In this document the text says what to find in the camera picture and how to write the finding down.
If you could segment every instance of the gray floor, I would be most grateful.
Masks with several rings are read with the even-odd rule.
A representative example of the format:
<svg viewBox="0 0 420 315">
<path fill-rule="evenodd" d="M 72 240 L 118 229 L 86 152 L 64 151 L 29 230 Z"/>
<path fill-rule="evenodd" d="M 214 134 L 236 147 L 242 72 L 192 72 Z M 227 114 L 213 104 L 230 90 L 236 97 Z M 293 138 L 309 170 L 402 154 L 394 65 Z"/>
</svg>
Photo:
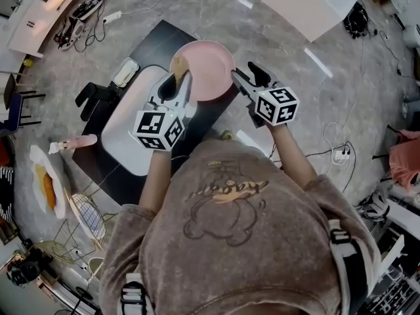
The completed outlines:
<svg viewBox="0 0 420 315">
<path fill-rule="evenodd" d="M 152 6 L 157 0 L 107 0 L 104 15 L 116 11 L 131 11 Z M 107 85 L 121 61 L 142 41 L 162 19 L 171 22 L 200 39 L 210 39 L 226 46 L 234 55 L 239 68 L 247 71 L 252 60 L 270 68 L 280 80 L 289 85 L 301 100 L 298 118 L 290 127 L 304 153 L 321 152 L 329 146 L 323 133 L 329 122 L 337 122 L 327 132 L 336 143 L 351 141 L 356 149 L 357 162 L 352 181 L 344 192 L 355 204 L 375 187 L 384 175 L 380 162 L 371 161 L 372 154 L 383 152 L 385 128 L 391 124 L 403 128 L 401 104 L 405 96 L 417 93 L 412 79 L 396 75 L 396 61 L 379 36 L 353 40 L 342 24 L 313 43 L 309 43 L 281 16 L 258 0 L 249 9 L 237 0 L 163 0 L 154 9 L 123 16 L 106 26 L 106 38 L 94 43 L 84 53 L 75 50 L 60 52 L 50 41 L 45 57 L 37 60 L 29 70 L 37 89 L 45 91 L 45 100 L 30 101 L 31 114 L 42 119 L 36 127 L 25 127 L 16 135 L 16 219 L 25 236 L 34 241 L 50 240 L 60 226 L 53 216 L 44 215 L 32 194 L 32 174 L 28 150 L 34 138 L 62 140 L 81 134 L 84 123 L 74 100 L 90 81 Z M 385 16 L 378 5 L 364 0 L 371 28 L 376 25 L 389 36 L 387 45 L 400 59 L 400 69 L 412 71 L 410 52 L 402 42 L 402 34 L 392 19 Z M 305 54 L 309 48 L 332 71 L 330 79 Z M 343 131 L 341 127 L 349 116 Z M 255 130 L 238 96 L 218 120 L 217 130 L 241 129 L 262 149 L 271 151 L 272 139 L 268 131 Z M 89 178 L 71 160 L 71 152 L 64 159 L 73 182 L 73 191 L 82 190 Z M 342 190 L 352 171 L 352 162 L 333 167 L 329 172 L 333 182 Z M 329 156 L 310 158 L 319 173 L 330 168 Z M 94 200 L 103 213 L 118 212 L 119 206 L 106 194 L 99 192 Z M 77 236 L 89 249 L 83 234 Z M 63 277 L 70 285 L 83 285 L 71 267 L 62 265 Z"/>
</svg>

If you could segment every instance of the plate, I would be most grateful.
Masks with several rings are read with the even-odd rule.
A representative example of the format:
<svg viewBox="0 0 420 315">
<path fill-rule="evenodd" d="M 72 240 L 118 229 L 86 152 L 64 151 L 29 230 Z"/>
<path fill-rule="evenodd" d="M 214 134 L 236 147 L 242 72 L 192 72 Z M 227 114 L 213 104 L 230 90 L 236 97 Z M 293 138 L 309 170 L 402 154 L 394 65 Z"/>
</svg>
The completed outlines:
<svg viewBox="0 0 420 315">
<path fill-rule="evenodd" d="M 194 41 L 186 44 L 172 58 L 183 56 L 192 74 L 191 99 L 213 100 L 232 86 L 230 72 L 236 69 L 235 59 L 228 49 L 213 41 Z"/>
</svg>

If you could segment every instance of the pink cloth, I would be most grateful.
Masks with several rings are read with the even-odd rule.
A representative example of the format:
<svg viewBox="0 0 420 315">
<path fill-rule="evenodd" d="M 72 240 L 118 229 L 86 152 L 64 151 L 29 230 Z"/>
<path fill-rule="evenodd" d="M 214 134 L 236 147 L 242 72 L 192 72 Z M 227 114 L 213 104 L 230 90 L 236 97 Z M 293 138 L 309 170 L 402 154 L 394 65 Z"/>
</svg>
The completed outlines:
<svg viewBox="0 0 420 315">
<path fill-rule="evenodd" d="M 411 180 L 420 173 L 420 132 L 402 130 L 403 143 L 390 148 L 389 165 L 392 178 L 409 192 Z"/>
</svg>

